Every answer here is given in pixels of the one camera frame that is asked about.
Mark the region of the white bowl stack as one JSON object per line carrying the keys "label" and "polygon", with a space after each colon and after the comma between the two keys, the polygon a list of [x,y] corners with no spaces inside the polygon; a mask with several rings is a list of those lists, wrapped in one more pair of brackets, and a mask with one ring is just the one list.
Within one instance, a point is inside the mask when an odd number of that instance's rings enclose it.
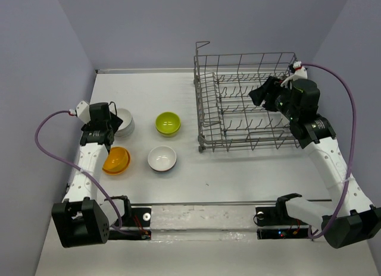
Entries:
{"label": "white bowl stack", "polygon": [[123,122],[116,131],[115,136],[122,138],[131,135],[135,129],[135,121],[131,112],[127,109],[120,108],[117,110],[117,116],[121,118]]}

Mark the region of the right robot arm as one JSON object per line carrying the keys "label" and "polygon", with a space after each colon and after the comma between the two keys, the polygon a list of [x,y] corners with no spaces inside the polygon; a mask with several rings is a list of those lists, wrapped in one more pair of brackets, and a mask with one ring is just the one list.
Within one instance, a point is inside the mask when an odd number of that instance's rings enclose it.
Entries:
{"label": "right robot arm", "polygon": [[290,81],[270,76],[250,91],[256,106],[281,113],[290,131],[316,166],[335,209],[314,204],[300,194],[277,198],[272,216],[282,224],[298,219],[318,229],[335,249],[374,237],[380,230],[380,208],[360,189],[344,160],[336,133],[329,121],[318,114],[320,91],[309,79]]}

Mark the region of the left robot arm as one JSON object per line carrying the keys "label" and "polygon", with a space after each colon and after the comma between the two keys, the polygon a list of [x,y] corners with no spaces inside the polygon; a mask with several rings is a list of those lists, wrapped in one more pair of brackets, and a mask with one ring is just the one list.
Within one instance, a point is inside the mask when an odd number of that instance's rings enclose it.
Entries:
{"label": "left robot arm", "polygon": [[64,248],[104,244],[112,225],[126,225],[132,218],[132,207],[127,196],[96,200],[105,190],[98,183],[102,167],[110,154],[114,135],[122,119],[110,111],[107,102],[81,102],[75,109],[83,121],[78,161],[69,190],[60,203],[52,207],[52,219]]}

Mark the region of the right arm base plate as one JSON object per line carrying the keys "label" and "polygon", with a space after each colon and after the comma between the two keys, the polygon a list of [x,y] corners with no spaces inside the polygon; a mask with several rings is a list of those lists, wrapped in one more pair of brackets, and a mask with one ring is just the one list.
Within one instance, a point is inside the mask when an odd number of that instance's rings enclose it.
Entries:
{"label": "right arm base plate", "polygon": [[307,239],[308,225],[298,219],[281,216],[275,206],[255,208],[253,222],[257,226],[257,239]]}

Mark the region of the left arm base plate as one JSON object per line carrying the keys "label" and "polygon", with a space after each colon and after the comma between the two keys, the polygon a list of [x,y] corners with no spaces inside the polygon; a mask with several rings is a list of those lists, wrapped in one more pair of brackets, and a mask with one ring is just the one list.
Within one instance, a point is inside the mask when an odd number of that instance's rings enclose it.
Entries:
{"label": "left arm base plate", "polygon": [[122,216],[121,232],[110,228],[109,240],[148,241],[151,239],[152,208],[150,206],[132,206],[132,215]]}

